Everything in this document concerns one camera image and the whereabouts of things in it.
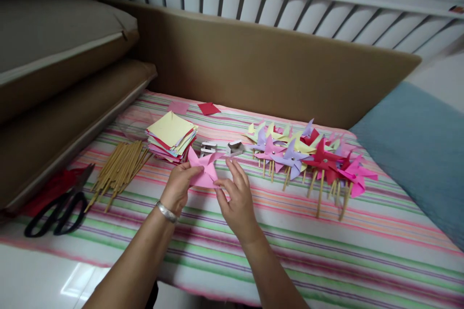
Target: finger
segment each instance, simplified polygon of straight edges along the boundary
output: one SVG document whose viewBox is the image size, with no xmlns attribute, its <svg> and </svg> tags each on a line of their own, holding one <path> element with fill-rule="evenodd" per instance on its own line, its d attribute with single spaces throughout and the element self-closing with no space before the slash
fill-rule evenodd
<svg viewBox="0 0 464 309">
<path fill-rule="evenodd" d="M 242 175 L 240 175 L 240 173 L 238 172 L 237 168 L 232 163 L 232 160 L 230 158 L 226 159 L 226 164 L 232 173 L 233 182 L 237 185 L 238 188 L 244 188 L 245 181 L 243 181 Z"/>
<path fill-rule="evenodd" d="M 203 166 L 192 167 L 192 168 L 186 169 L 182 175 L 185 175 L 190 180 L 195 175 L 198 175 L 201 172 L 203 172 L 203 169 L 204 169 Z"/>
<path fill-rule="evenodd" d="M 231 197 L 231 199 L 237 197 L 237 195 L 239 194 L 237 186 L 232 182 L 231 179 L 219 179 L 214 181 L 213 183 L 218 186 L 224 186 L 227 192 L 229 192 L 229 196 Z"/>
<path fill-rule="evenodd" d="M 242 176 L 243 178 L 243 181 L 245 182 L 245 185 L 247 187 L 250 187 L 250 181 L 248 179 L 248 175 L 245 173 L 245 171 L 243 170 L 242 166 L 240 164 L 238 164 L 238 162 L 236 160 L 233 160 L 232 163 L 234 164 L 234 166 L 237 168 L 238 172 L 240 173 L 240 175 Z"/>
<path fill-rule="evenodd" d="M 226 195 L 220 188 L 215 188 L 214 190 L 216 191 L 216 198 L 219 203 L 219 207 L 221 208 L 222 214 L 224 214 L 224 212 L 229 209 L 229 203 L 227 202 Z"/>
<path fill-rule="evenodd" d="M 187 170 L 187 169 L 190 168 L 190 162 L 185 162 L 185 163 L 179 164 L 177 167 L 181 168 L 182 170 Z"/>
</svg>

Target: black scissors handle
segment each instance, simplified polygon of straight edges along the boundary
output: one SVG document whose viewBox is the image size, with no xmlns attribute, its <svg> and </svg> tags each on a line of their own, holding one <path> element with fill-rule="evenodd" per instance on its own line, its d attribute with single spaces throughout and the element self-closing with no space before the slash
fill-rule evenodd
<svg viewBox="0 0 464 309">
<path fill-rule="evenodd" d="M 66 203 L 68 202 L 71 196 L 73 197 L 72 197 L 71 202 L 69 203 L 69 206 L 66 208 L 65 212 L 60 217 L 60 214 L 63 211 L 63 208 L 66 206 Z M 69 218 L 71 217 L 71 214 L 73 213 L 74 208 L 76 207 L 77 204 L 79 204 L 79 202 L 81 202 L 81 210 L 79 211 L 79 215 L 77 216 L 76 221 L 71 225 L 71 227 L 67 229 L 63 229 L 66 223 L 68 222 Z M 42 228 L 40 228 L 40 230 L 37 233 L 33 234 L 32 231 L 37 226 L 37 223 L 55 205 L 56 205 L 56 208 L 53 210 L 52 214 L 46 219 Z M 87 199 L 84 196 L 84 193 L 78 192 L 75 195 L 72 195 L 71 193 L 65 193 L 59 196 L 57 199 L 48 203 L 46 206 L 44 206 L 42 210 L 40 210 L 40 212 L 29 222 L 28 226 L 24 230 L 24 235 L 28 238 L 42 237 L 43 235 L 45 235 L 46 232 L 48 232 L 50 227 L 55 222 L 58 222 L 58 225 L 53 231 L 54 235 L 63 235 L 63 234 L 71 233 L 75 231 L 77 228 L 79 228 L 80 224 L 82 223 L 82 220 L 85 216 L 84 210 L 86 206 L 87 206 Z"/>
</svg>

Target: tiled floor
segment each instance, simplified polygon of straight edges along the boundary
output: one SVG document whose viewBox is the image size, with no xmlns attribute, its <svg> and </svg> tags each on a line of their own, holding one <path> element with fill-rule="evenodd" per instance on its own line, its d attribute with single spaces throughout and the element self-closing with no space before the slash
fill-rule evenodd
<svg viewBox="0 0 464 309">
<path fill-rule="evenodd" d="M 0 244 L 4 308 L 81 308 L 109 268 Z M 234 308 L 158 282 L 155 309 Z"/>
</svg>

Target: bed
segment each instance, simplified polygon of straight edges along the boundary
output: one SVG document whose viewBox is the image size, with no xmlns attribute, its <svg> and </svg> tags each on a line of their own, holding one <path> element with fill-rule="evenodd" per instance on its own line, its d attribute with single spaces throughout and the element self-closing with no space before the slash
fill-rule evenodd
<svg viewBox="0 0 464 309">
<path fill-rule="evenodd" d="M 204 116 L 199 102 L 145 91 L 132 108 L 150 112 L 154 120 L 166 113 L 171 101 L 189 103 L 181 117 L 199 125 L 193 145 L 214 141 L 225 152 L 243 136 L 250 123 L 290 122 L 295 131 L 303 122 L 269 117 L 217 105 L 221 113 Z M 366 179 L 366 192 L 351 199 L 342 222 L 340 209 L 327 199 L 324 188 L 320 218 L 316 218 L 318 183 L 309 199 L 311 176 L 302 175 L 282 191 L 283 171 L 274 183 L 250 150 L 236 157 L 250 177 L 258 222 L 290 278 L 311 308 L 462 308 L 464 307 L 464 253 L 417 207 L 404 190 L 373 162 L 356 137 L 342 129 L 316 126 L 327 136 L 344 135 L 366 159 L 364 166 L 378 173 Z M 96 163 L 85 186 L 90 189 L 106 159 L 120 141 L 127 141 L 115 123 L 108 126 L 69 168 Z M 107 194 L 88 212 L 71 235 L 42 238 L 23 236 L 29 217 L 19 216 L 1 227 L 0 241 L 16 247 L 52 253 L 101 267 L 111 266 L 122 254 L 146 215 L 159 199 L 173 165 L 151 158 L 109 211 Z M 224 158 L 216 162 L 219 177 L 230 177 Z M 259 305 L 251 269 L 240 244 L 225 223 L 213 190 L 192 187 L 159 279 L 190 293 L 211 299 Z"/>
</svg>

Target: hand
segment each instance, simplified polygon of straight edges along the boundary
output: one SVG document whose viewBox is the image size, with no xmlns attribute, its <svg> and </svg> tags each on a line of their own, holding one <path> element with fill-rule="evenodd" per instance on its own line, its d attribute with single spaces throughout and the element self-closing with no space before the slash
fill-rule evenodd
<svg viewBox="0 0 464 309">
<path fill-rule="evenodd" d="M 232 173 L 233 182 L 230 179 L 223 179 L 215 181 L 214 184 L 224 186 L 231 199 L 227 201 L 224 191 L 216 189 L 217 201 L 224 219 L 240 243 L 249 244 L 262 235 L 253 210 L 250 182 L 242 167 L 235 160 L 228 158 L 226 164 Z"/>
<path fill-rule="evenodd" d="M 190 163 L 182 163 L 175 167 L 169 175 L 168 183 L 161 195 L 161 203 L 178 217 L 183 207 L 187 204 L 187 190 L 190 180 L 200 174 L 203 167 L 190 167 Z"/>
</svg>

